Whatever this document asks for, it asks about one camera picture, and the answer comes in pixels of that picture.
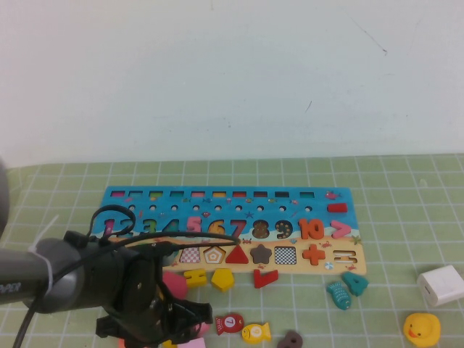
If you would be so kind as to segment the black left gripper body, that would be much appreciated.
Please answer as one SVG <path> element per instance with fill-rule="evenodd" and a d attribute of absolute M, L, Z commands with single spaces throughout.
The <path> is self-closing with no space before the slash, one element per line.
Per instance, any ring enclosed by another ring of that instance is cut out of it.
<path fill-rule="evenodd" d="M 199 335 L 200 326 L 213 322 L 208 303 L 188 300 L 161 300 L 129 312 L 111 312 L 96 320 L 100 338 L 122 339 L 128 345 L 160 345 L 170 340 L 184 344 Z"/>

